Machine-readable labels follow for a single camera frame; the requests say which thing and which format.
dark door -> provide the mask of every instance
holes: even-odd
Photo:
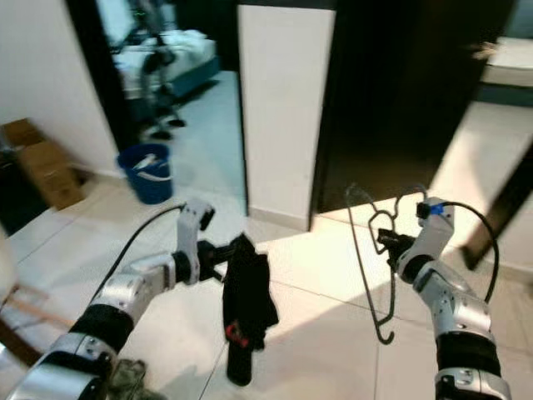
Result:
[[[476,92],[513,0],[341,0],[331,45],[314,208],[344,207],[431,179]]]
[[[221,68],[239,71],[237,0],[173,0],[181,30],[197,29],[217,42]]]

black cloth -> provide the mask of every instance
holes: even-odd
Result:
[[[228,262],[222,296],[224,328],[238,327],[246,346],[252,350],[265,347],[268,327],[279,322],[270,296],[270,267],[266,254],[257,254],[250,240],[242,234],[232,245],[235,252]]]

bed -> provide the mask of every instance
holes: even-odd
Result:
[[[220,71],[217,44],[203,33],[195,30],[172,30],[165,31],[162,38],[177,56],[167,67],[167,76],[178,97],[200,87]],[[154,42],[155,39],[149,37],[140,45],[126,46],[113,56],[122,79],[124,97],[128,100],[132,116],[137,122],[148,115],[147,105],[142,99],[140,76],[142,64],[146,56],[152,53]],[[157,73],[152,75],[151,80],[153,87],[157,88]]]

blue bucket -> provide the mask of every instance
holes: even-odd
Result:
[[[155,154],[157,162],[134,168],[148,154]],[[118,165],[127,175],[138,199],[145,204],[158,204],[172,196],[172,177],[168,166],[168,147],[164,144],[138,144],[127,148],[117,157]]]

floor tile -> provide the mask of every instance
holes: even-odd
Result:
[[[61,211],[49,208],[28,225],[9,238],[16,262],[42,246],[49,238],[66,227],[82,212],[112,191],[112,186],[103,182],[88,182],[83,185],[86,198]]]
[[[533,280],[533,247],[528,246],[527,238],[531,236],[533,227],[533,194],[530,194],[524,205],[513,217],[506,230],[498,237],[500,258],[512,270],[530,271]]]
[[[0,398],[6,398],[27,368],[0,345]]]
[[[120,357],[147,363],[150,389],[196,400],[223,344],[222,285],[179,284],[152,301]]]
[[[523,352],[497,349],[501,365],[501,376],[511,388],[513,400],[526,400],[533,393],[533,359]]]
[[[12,247],[13,260],[16,263],[23,260],[71,221],[70,217],[57,214],[49,208],[9,237],[8,241]]]
[[[253,356],[247,387],[227,380],[227,354],[202,397],[212,399],[373,398],[376,341],[365,310],[273,283],[280,324]]]
[[[45,245],[18,264],[23,283],[53,292],[56,288],[74,284],[91,283],[83,297],[93,291],[105,276],[125,243],[73,222]],[[135,242],[123,262],[153,253],[151,247]]]
[[[385,260],[376,255],[368,231],[356,230],[377,305],[390,273]],[[348,225],[317,218],[312,232],[265,242],[258,248],[268,252],[273,280],[368,308],[352,240]]]
[[[238,236],[245,228],[244,210],[239,202],[232,197],[224,197],[215,193],[200,192],[187,189],[183,195],[184,201],[188,198],[200,198],[215,208],[215,215],[205,231],[198,232],[199,239],[205,239],[214,245],[228,244]],[[179,213],[173,213],[166,217],[169,222],[167,230],[163,233],[157,248],[174,251],[177,245],[177,219]]]
[[[77,223],[126,241],[160,206],[142,204],[131,189],[120,188],[91,206],[77,219]],[[147,233],[138,240],[154,243],[154,237]]]
[[[376,400],[435,398],[433,332],[397,318],[386,326],[386,332],[394,331],[395,339],[378,349]]]
[[[474,288],[480,298],[485,296],[490,280],[487,271],[472,272],[467,270],[462,264],[460,254],[455,250],[446,253],[442,260],[455,269]],[[499,278],[496,282],[496,288],[490,302],[492,332],[496,336],[498,345],[526,350],[527,343],[521,326],[521,316],[513,304],[512,293],[508,285],[508,281],[504,278]],[[408,285],[398,278],[396,289],[396,317],[424,324],[429,328],[432,327],[429,308],[415,293],[412,285]],[[383,311],[385,307],[385,300],[382,300],[381,310]]]
[[[67,332],[67,327],[58,327],[46,323],[35,323],[17,330],[21,338],[42,353],[45,353],[57,338]]]
[[[533,113],[526,107],[473,102],[432,179],[429,195],[464,202],[486,213],[533,139],[532,124]],[[420,195],[410,195],[401,200],[400,216],[396,222],[399,233],[415,236],[420,231],[414,217],[416,202],[420,199]],[[376,203],[379,208],[390,211],[393,204],[394,199]],[[373,214],[368,205],[352,210],[355,223],[362,226],[367,225]],[[349,221],[344,209],[326,212],[322,216]],[[477,217],[471,212],[456,208],[455,234],[450,244],[460,246],[478,224]]]
[[[180,107],[186,127],[168,143],[174,180],[181,186],[244,195],[238,76],[222,71],[214,86]]]
[[[533,286],[518,282],[509,282],[507,286],[526,335],[528,350],[533,355]]]
[[[264,243],[271,240],[301,235],[303,233],[296,229],[282,227],[275,223],[259,221],[250,217],[246,218],[245,224],[244,232],[254,243]]]

